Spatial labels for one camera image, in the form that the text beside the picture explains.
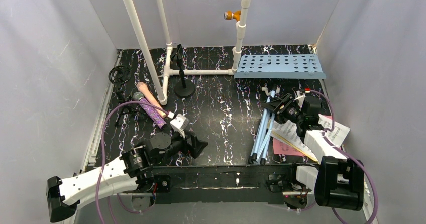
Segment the yellow sheet music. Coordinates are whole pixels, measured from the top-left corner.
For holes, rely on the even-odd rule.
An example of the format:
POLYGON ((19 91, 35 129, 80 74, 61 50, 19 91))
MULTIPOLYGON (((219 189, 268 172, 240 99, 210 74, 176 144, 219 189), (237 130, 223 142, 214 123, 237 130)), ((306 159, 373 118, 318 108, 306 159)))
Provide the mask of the yellow sheet music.
POLYGON ((273 153, 277 155, 291 155, 291 156, 305 156, 309 159, 317 162, 316 156, 312 153, 312 151, 307 148, 301 146, 297 146, 287 139, 283 138, 279 134, 272 132, 271 134, 273 139, 273 153))

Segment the purple glitter microphone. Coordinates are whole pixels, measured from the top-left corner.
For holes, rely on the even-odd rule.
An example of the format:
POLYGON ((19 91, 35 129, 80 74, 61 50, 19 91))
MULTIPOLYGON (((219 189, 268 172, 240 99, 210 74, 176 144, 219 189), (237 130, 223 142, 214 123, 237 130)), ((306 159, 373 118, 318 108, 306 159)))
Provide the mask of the purple glitter microphone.
POLYGON ((153 120, 154 124, 163 129, 166 126, 166 122, 161 117, 161 115, 157 112, 157 109, 153 107, 144 97, 144 95, 140 92, 135 92, 133 94, 132 99, 134 101, 138 101, 141 108, 145 111, 145 113, 153 120))

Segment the pink sheet music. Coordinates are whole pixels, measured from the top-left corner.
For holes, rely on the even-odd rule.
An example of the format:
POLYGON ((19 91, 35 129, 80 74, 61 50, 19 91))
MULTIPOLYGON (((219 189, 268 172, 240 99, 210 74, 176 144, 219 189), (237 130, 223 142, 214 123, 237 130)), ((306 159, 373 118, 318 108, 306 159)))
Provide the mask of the pink sheet music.
POLYGON ((317 158, 312 150, 300 140, 295 131, 296 126, 292 122, 279 124, 274 121, 271 134, 274 154, 306 156, 316 162, 317 158))

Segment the blue music stand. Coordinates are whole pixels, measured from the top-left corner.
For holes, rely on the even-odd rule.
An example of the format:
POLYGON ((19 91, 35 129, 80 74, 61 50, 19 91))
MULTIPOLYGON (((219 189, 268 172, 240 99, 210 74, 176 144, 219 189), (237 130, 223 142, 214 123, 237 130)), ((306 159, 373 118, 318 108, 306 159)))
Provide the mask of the blue music stand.
POLYGON ((317 79, 232 78, 226 98, 230 102, 229 121, 224 125, 229 131, 224 138, 226 164, 256 164, 261 159, 266 163, 284 163, 290 159, 272 152, 271 112, 265 114, 261 106, 269 97, 261 87, 267 87, 275 97, 296 95, 302 88, 323 91, 317 79))

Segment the black round-base microphone stand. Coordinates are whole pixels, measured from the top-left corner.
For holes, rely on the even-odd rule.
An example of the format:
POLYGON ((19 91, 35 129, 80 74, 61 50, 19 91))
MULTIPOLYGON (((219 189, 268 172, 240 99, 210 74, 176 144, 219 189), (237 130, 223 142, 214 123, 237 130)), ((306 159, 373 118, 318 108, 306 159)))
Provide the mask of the black round-base microphone stand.
POLYGON ((195 84, 192 81, 187 82, 185 80, 185 73, 183 70, 183 57, 182 57, 182 45, 176 46, 176 51, 171 54, 171 62, 176 63, 179 68, 180 81, 174 87, 174 93, 179 98, 188 98, 195 93, 195 84))

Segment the pink microphone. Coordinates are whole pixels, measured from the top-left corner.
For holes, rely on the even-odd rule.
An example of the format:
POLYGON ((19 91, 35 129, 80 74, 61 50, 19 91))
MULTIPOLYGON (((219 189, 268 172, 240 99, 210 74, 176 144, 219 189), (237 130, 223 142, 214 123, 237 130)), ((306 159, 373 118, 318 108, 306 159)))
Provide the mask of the pink microphone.
POLYGON ((145 99, 151 104, 154 105, 160 109, 162 109, 161 105, 159 104, 159 102, 156 100, 156 98, 153 96, 153 94, 151 93, 151 91, 148 89, 147 85, 143 82, 138 82, 136 84, 137 90, 142 93, 145 97, 145 99))

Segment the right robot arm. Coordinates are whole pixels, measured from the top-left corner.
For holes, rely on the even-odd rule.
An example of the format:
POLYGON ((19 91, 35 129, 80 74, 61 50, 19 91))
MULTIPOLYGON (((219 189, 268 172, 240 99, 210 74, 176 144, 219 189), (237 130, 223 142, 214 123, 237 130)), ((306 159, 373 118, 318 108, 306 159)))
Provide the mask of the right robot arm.
POLYGON ((287 94, 262 106, 275 114, 277 122, 295 124, 297 136, 318 160, 318 167, 296 166, 293 180, 312 190, 320 206, 360 211, 364 172, 355 161, 340 153, 337 146, 325 140, 325 128, 319 123, 321 100, 307 96, 299 106, 287 94))

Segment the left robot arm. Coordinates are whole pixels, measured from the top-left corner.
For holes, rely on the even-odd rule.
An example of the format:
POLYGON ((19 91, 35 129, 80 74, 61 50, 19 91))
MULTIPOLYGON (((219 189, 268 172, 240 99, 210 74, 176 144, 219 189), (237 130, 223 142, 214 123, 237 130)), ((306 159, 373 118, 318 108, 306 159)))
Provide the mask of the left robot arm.
POLYGON ((125 191, 148 191, 155 186, 153 167, 178 152, 197 158, 208 146, 195 133, 158 133, 122 153, 103 167, 61 179, 47 180, 46 196, 51 223, 72 217, 89 203, 125 191))

